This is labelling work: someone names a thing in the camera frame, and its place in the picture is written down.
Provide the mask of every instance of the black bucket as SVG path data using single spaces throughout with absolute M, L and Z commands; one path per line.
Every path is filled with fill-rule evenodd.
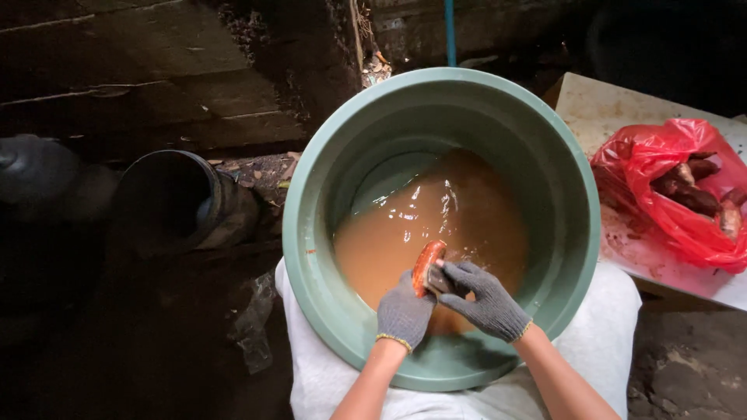
M 161 150 L 138 159 L 114 196 L 117 234 L 141 256 L 230 247 L 251 234 L 251 191 L 198 155 Z

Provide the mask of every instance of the brown water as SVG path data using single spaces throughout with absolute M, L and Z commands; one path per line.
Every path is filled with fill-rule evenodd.
M 426 173 L 342 223 L 335 234 L 337 262 L 348 283 L 374 310 L 423 246 L 447 245 L 448 261 L 472 261 L 513 294 L 524 275 L 527 236 L 518 207 L 498 175 L 470 152 L 451 152 Z M 438 305 L 429 334 L 473 327 Z

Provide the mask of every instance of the clear plastic bag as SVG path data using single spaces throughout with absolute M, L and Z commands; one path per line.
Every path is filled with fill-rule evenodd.
M 747 166 L 705 120 L 673 119 L 663 126 L 623 127 L 589 163 L 600 192 L 622 205 L 647 226 L 651 237 L 678 257 L 700 267 L 741 273 L 747 268 L 747 223 L 732 241 L 717 220 L 709 220 L 651 189 L 651 181 L 687 161 L 694 152 L 716 152 L 709 159 L 721 168 L 698 181 L 700 189 L 719 200 L 735 187 L 747 191 Z
M 265 273 L 252 282 L 252 299 L 239 315 L 229 334 L 229 339 L 244 352 L 244 364 L 249 374 L 262 371 L 273 363 L 273 354 L 267 343 L 264 325 L 273 310 L 276 295 L 273 272 Z

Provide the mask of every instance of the hand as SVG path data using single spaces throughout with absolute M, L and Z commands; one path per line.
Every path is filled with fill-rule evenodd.
M 379 333 L 376 339 L 386 337 L 397 340 L 412 353 L 423 340 L 434 306 L 436 296 L 430 293 L 424 297 L 415 296 L 412 270 L 405 271 L 400 276 L 399 284 L 387 291 L 379 302 L 379 309 L 376 311 Z
M 513 343 L 524 335 L 532 319 L 495 276 L 471 262 L 445 262 L 443 270 L 457 286 L 472 290 L 475 301 L 469 302 L 455 294 L 442 294 L 439 302 L 462 314 L 480 331 L 507 343 Z

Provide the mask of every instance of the dirt on board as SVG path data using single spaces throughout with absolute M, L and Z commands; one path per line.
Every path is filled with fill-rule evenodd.
M 239 185 L 251 189 L 260 206 L 254 241 L 269 241 L 282 233 L 282 213 L 300 152 L 210 161 L 215 169 L 230 174 Z

